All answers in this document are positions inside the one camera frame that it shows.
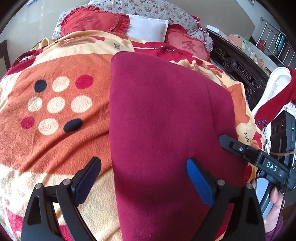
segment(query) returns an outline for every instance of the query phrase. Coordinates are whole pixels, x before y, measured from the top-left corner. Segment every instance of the red dot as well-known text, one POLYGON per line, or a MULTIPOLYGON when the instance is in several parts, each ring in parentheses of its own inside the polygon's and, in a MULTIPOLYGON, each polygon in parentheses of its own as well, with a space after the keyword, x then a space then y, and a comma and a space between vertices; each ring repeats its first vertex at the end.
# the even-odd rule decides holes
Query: red dot
POLYGON ((87 74, 79 76, 75 81, 75 85, 78 89, 86 89, 88 87, 91 87, 93 83, 94 83, 94 79, 87 74))
POLYGON ((26 117, 22 119, 22 122, 20 123, 21 127, 23 129, 30 129, 35 123, 35 120, 32 116, 26 117))

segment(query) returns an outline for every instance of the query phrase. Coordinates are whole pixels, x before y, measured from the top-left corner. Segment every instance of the cable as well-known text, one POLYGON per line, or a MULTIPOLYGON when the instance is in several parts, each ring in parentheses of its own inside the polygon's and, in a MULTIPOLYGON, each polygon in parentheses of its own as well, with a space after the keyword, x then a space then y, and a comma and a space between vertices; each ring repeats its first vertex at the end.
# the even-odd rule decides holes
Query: cable
POLYGON ((282 212, 282 210, 283 210, 284 203, 285 203, 285 196, 286 196, 286 193, 287 193, 287 191, 288 191, 288 180, 290 179, 290 173, 291 173, 291 171, 292 171, 292 168, 290 168, 289 173, 288 173, 288 176, 287 176, 287 184, 286 184, 286 189, 285 189, 285 193, 284 193, 283 202, 281 203, 281 209, 280 209, 280 211, 279 211, 278 221, 276 222, 276 227, 274 228, 274 231, 273 231, 273 233, 272 233, 272 236, 271 236, 270 241, 273 240, 273 238, 274 238, 274 234, 276 233, 277 227, 278 227, 278 225, 279 225, 279 221, 280 221, 280 219, 281 219, 281 212, 282 212))
POLYGON ((296 154, 296 151, 289 151, 287 153, 275 153, 275 152, 270 153, 270 155, 275 155, 275 156, 288 156, 292 154, 296 154))
POLYGON ((264 119, 256 122, 256 125, 258 126, 258 128, 260 128, 260 124, 264 124, 264 127, 262 128, 262 132, 264 133, 267 127, 267 120, 264 119))

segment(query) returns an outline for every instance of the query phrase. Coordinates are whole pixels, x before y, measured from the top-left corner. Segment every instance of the heart-shaped pillow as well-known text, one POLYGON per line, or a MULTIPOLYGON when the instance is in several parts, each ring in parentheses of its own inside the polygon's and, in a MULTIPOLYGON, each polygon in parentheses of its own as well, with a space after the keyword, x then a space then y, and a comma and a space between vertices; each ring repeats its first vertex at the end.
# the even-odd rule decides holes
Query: heart-shaped pillow
POLYGON ((179 24, 169 26, 165 42, 178 49, 186 50, 202 60, 207 61, 209 59, 209 53, 203 42, 197 38, 190 37, 179 24))
POLYGON ((62 35, 76 31, 99 30, 125 34, 128 29, 129 16, 124 13, 101 11, 88 5, 72 10, 61 23, 62 35))

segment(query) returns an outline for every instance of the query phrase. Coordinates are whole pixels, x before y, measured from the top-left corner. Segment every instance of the clothing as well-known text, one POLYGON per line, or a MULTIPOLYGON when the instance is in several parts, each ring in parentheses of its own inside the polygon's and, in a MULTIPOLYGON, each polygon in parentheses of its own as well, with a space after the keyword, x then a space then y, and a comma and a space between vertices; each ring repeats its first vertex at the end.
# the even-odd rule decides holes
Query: clothing
MULTIPOLYGON (((287 68, 292 75, 291 82, 279 94, 259 108, 255 116, 256 122, 266 120, 267 124, 269 124, 284 105, 288 104, 290 101, 296 102, 296 71, 289 66, 287 66, 287 68)), ((259 128, 262 130, 264 124, 260 125, 259 128)))
POLYGON ((190 240, 209 207, 186 161, 195 157, 228 185, 245 184, 247 163, 218 142, 222 134, 237 138, 231 95, 197 71, 140 53, 116 54, 111 74, 110 147, 123 240, 190 240))
MULTIPOLYGON (((284 226, 284 219, 283 219, 283 217, 281 217, 280 222, 279 222, 279 225, 278 225, 278 227, 276 229, 276 232, 275 232, 274 237, 273 237, 272 240, 274 240, 276 238, 276 236, 279 234, 279 232, 283 228, 283 226, 284 226)), ((267 233, 265 235, 266 241, 272 241, 271 240, 271 237, 273 235, 273 232, 274 232, 274 230, 270 231, 269 233, 267 233)))

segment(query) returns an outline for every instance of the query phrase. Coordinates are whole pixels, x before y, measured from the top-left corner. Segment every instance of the maroon pillow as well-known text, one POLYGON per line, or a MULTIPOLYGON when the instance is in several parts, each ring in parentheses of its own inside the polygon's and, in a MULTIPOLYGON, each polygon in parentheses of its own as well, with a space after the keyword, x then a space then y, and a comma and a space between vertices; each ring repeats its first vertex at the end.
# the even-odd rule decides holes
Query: maroon pillow
POLYGON ((129 26, 129 16, 124 13, 101 11, 88 5, 72 10, 61 23, 62 35, 76 31, 99 30, 125 34, 129 26))
MULTIPOLYGON (((142 53, 111 61, 110 146, 124 241, 189 241, 209 207, 186 172, 195 157, 229 185, 247 163, 222 149, 237 137, 231 95, 199 72, 142 53)), ((223 226, 231 213, 228 208, 223 226)))

